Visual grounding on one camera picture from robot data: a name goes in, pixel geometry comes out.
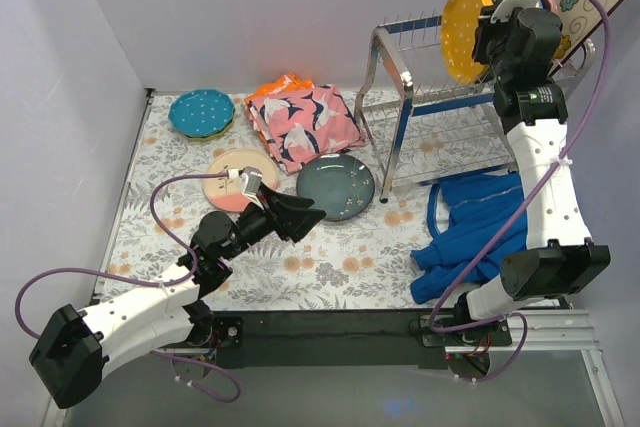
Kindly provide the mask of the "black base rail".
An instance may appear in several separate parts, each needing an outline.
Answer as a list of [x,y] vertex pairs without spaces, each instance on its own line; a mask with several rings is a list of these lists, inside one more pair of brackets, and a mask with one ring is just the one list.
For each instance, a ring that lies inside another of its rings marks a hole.
[[301,310],[229,311],[213,320],[214,340],[185,343],[180,353],[199,355],[214,347],[216,364],[247,367],[415,366],[445,369],[446,353],[503,347],[511,342],[499,324],[484,337],[477,331],[438,334],[428,327],[430,311]]

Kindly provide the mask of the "cream and pink plate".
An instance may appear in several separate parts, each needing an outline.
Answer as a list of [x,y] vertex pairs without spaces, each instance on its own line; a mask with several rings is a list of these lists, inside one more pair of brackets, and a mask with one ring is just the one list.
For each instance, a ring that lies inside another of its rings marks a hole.
[[[263,182],[271,189],[279,183],[279,168],[263,151],[250,148],[220,151],[209,166],[208,173],[226,172],[229,169],[253,167],[263,175]],[[239,191],[234,180],[227,178],[205,179],[203,189],[208,200],[219,210],[240,213],[249,204]]]

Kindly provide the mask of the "green polka dot plate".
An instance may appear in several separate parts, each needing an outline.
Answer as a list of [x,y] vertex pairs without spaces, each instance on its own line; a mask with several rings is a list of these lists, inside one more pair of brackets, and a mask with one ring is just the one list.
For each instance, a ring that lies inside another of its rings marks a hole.
[[233,126],[234,120],[230,120],[220,131],[208,136],[189,136],[183,132],[176,131],[181,137],[194,142],[207,142],[224,136]]

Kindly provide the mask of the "blue polka dot plate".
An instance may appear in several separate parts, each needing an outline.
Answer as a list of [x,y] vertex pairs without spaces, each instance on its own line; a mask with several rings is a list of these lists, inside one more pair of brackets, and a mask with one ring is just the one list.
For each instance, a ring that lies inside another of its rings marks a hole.
[[168,120],[175,131],[189,136],[208,136],[234,120],[231,98],[215,89],[198,89],[178,97],[170,106]]

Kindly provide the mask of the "yellow polka dot plate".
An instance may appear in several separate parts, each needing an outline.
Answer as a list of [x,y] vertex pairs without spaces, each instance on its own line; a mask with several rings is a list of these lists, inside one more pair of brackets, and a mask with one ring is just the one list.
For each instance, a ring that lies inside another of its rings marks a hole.
[[447,0],[441,15],[440,44],[448,74],[459,83],[475,83],[486,67],[473,59],[475,30],[483,7],[492,0]]

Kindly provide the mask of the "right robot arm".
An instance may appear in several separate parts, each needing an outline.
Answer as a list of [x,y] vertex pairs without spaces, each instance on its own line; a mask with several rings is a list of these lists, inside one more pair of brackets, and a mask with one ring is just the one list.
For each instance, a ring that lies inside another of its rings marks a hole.
[[494,108],[527,204],[527,235],[525,249],[506,255],[496,278],[458,298],[452,330],[464,344],[486,336],[488,321],[581,292],[611,262],[608,246],[593,241],[582,218],[564,153],[565,96],[549,74],[561,27],[558,15],[540,8],[517,8],[506,21],[479,20],[474,58],[494,78]]

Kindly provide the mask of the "orange cloth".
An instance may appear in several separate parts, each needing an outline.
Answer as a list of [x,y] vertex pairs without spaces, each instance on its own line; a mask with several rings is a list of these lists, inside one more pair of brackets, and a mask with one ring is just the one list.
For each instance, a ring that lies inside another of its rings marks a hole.
[[273,83],[260,85],[257,90],[244,99],[244,105],[249,107],[250,102],[257,97],[278,94],[280,92],[290,92],[302,89],[313,88],[314,84],[310,79],[303,80],[294,73],[287,73],[279,77]]

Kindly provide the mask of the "floral table mat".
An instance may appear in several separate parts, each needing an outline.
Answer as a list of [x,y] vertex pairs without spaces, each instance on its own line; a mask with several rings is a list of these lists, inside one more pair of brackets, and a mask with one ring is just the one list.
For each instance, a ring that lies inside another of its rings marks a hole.
[[[124,293],[133,279],[155,278],[182,254],[182,243],[212,210],[199,173],[230,150],[262,149],[243,111],[221,137],[187,140],[170,125],[173,102],[168,93],[150,102],[106,265],[110,278],[97,282],[96,301]],[[487,104],[414,117],[387,202],[320,223],[296,244],[267,237],[232,262],[232,275],[208,304],[215,311],[410,308],[410,285],[420,274],[410,254],[431,239],[429,181],[509,158]]]

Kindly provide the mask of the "steel dish rack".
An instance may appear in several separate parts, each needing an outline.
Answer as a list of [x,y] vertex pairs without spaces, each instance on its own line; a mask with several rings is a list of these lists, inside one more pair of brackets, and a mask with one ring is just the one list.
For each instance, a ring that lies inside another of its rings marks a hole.
[[517,168],[492,105],[492,75],[450,76],[440,23],[396,19],[371,33],[354,115],[381,169],[381,202],[410,187]]

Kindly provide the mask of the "blue cloth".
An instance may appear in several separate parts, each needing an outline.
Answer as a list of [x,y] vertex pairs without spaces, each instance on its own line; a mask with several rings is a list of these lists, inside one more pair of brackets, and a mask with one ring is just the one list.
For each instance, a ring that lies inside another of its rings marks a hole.
[[432,240],[411,252],[422,272],[410,286],[414,302],[439,298],[523,200],[516,173],[477,174],[434,185],[426,215]]

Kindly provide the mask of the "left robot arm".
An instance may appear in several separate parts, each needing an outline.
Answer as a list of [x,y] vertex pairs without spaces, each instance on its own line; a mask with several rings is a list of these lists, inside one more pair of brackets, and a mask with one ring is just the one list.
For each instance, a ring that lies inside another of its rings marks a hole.
[[204,297],[231,275],[231,260],[271,233],[302,240],[326,216],[311,199],[277,193],[266,186],[232,220],[222,211],[206,214],[190,249],[152,287],[136,286],[114,299],[50,317],[29,362],[61,409],[73,407],[111,372],[171,344],[216,345],[226,335],[216,326]]

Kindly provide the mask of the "pink bird print cloth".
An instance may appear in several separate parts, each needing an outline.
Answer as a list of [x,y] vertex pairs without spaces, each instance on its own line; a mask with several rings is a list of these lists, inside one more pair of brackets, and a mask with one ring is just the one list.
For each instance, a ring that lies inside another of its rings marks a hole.
[[288,174],[323,154],[364,144],[355,116],[334,85],[258,96],[248,102],[248,111],[269,154]]

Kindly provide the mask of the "dark teal plate on table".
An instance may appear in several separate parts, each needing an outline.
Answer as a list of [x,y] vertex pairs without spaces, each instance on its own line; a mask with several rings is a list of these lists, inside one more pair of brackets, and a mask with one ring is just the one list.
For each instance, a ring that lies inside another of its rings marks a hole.
[[344,153],[322,155],[298,173],[296,191],[325,212],[324,220],[340,222],[363,213],[376,190],[371,170],[359,159]]

